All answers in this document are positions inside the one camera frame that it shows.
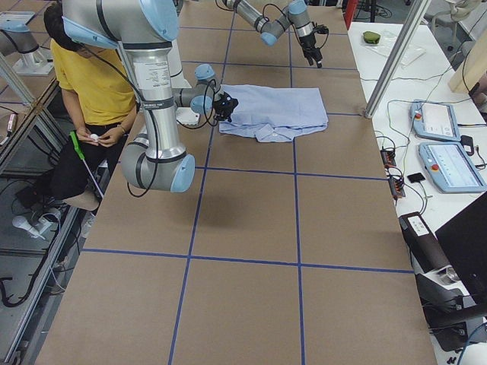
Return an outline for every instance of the yellow shirt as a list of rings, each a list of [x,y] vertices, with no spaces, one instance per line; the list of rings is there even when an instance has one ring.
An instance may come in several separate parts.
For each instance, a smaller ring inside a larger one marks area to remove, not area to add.
[[[129,114],[135,105],[133,89],[113,68],[95,56],[86,59],[63,49],[54,40],[51,52],[59,86],[78,94],[86,124],[117,123]],[[115,50],[106,49],[98,55],[126,75]]]

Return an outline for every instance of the green object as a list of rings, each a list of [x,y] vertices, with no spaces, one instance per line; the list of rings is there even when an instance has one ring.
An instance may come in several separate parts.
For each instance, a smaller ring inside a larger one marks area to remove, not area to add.
[[[73,145],[75,146],[75,151],[78,154],[80,160],[84,161],[83,151],[81,150],[81,147],[79,147],[79,141],[78,141],[78,137],[76,136],[76,132],[75,131],[69,132],[69,136],[73,141]]]
[[[367,31],[364,32],[364,41],[369,44],[378,44],[380,40],[380,34]]]

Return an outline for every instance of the blue and white device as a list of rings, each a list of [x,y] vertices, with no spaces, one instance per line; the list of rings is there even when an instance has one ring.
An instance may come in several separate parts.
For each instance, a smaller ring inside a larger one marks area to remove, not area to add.
[[[457,118],[451,104],[414,100],[412,127],[417,136],[436,141],[460,141]]]
[[[421,143],[419,156],[442,192],[487,191],[487,185],[460,143]]]

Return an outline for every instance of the black hair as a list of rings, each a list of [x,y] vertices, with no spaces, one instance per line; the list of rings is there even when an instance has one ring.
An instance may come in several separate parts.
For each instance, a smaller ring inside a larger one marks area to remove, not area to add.
[[[73,42],[64,31],[61,2],[53,2],[46,11],[44,11],[44,26],[51,38],[53,38],[62,48],[73,52],[77,52],[83,48],[80,43]]]

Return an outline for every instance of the red object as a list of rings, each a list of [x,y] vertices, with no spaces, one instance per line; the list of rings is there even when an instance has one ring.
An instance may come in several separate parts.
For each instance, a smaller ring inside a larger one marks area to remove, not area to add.
[[[345,11],[345,26],[347,30],[350,29],[350,23],[353,20],[353,15],[355,14],[355,9],[357,8],[358,0],[349,0],[347,2],[347,9]]]

